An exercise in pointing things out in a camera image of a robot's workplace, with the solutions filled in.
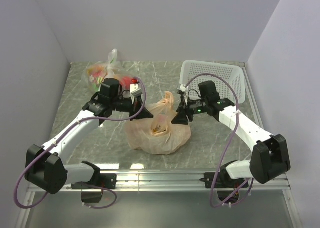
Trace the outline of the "white perforated plastic basket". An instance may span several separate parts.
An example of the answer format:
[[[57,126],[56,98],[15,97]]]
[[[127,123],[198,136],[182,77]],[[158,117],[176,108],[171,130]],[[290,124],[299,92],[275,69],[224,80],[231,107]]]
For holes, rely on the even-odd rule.
[[[246,100],[245,76],[239,66],[221,64],[215,62],[205,62],[196,60],[186,60],[183,62],[180,72],[180,85],[186,85],[192,78],[204,74],[190,83],[189,98],[197,100],[200,94],[199,84],[206,81],[213,81],[216,90],[222,99],[228,98],[233,103],[238,99],[242,104]]]

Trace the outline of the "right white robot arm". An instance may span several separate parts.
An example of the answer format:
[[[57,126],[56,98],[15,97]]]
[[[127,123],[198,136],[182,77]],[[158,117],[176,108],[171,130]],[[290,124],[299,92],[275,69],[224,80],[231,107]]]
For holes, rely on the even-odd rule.
[[[250,160],[231,161],[220,168],[217,179],[224,187],[233,187],[238,179],[255,179],[265,184],[291,169],[287,141],[281,134],[264,130],[240,112],[231,100],[221,98],[213,81],[202,82],[198,87],[200,97],[192,100],[189,89],[180,86],[180,104],[172,124],[188,125],[194,115],[206,113],[234,130],[251,151]]]

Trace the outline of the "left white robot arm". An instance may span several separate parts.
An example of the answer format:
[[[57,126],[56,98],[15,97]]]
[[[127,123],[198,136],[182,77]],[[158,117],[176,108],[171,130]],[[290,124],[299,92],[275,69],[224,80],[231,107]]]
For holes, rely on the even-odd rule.
[[[123,95],[119,80],[107,78],[100,90],[82,108],[72,123],[42,146],[31,146],[26,154],[24,178],[54,195],[68,184],[84,183],[89,189],[101,184],[101,170],[83,161],[66,165],[75,148],[104,121],[115,121],[113,112],[129,114],[127,120],[152,118],[145,108],[146,88],[140,79],[129,86],[129,97]]]

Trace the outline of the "beige plastic bag orange prints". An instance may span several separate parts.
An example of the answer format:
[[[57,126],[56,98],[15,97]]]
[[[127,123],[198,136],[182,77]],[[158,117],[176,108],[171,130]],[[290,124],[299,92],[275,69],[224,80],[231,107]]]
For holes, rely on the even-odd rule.
[[[177,115],[174,101],[174,95],[166,91],[163,99],[146,106],[153,118],[125,122],[124,133],[131,149],[152,155],[170,155],[187,143],[192,135],[190,126],[172,124]]]

